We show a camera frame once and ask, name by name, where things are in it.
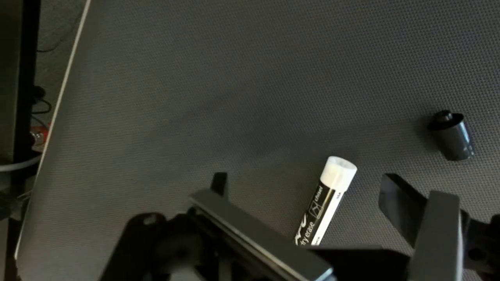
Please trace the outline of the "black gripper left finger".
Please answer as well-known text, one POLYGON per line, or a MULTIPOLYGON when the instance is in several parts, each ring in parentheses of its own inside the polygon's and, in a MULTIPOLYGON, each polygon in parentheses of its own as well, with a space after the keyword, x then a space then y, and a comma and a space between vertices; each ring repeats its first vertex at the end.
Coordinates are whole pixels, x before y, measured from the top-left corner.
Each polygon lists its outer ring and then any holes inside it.
POLYGON ((212 242, 233 251, 269 279, 334 281, 333 267, 309 249, 295 246, 223 196, 226 175, 216 173, 209 189, 191 195, 198 221, 212 242))

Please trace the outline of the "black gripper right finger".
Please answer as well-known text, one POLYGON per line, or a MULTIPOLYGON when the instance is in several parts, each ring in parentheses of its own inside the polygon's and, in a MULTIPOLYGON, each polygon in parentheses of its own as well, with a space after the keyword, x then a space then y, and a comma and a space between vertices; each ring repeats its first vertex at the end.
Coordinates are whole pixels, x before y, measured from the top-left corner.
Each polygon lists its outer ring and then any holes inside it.
POLYGON ((381 179, 378 207, 412 246, 408 281, 462 281, 459 198, 431 190, 423 196, 397 173, 381 179))

